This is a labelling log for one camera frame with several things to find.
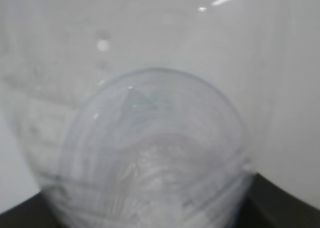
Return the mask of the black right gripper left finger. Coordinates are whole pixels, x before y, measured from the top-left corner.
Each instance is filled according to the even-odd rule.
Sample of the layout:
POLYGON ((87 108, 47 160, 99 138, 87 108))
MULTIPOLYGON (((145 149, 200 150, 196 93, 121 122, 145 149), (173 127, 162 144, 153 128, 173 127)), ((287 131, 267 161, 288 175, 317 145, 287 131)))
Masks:
POLYGON ((59 227, 59 221, 41 193, 0 214, 1 227, 59 227))

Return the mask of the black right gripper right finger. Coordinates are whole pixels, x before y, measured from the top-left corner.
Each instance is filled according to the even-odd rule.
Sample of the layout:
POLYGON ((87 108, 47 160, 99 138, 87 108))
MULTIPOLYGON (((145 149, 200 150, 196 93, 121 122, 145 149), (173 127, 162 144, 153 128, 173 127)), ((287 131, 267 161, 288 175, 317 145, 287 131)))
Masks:
POLYGON ((234 226, 320 228, 320 210, 257 174, 234 226))

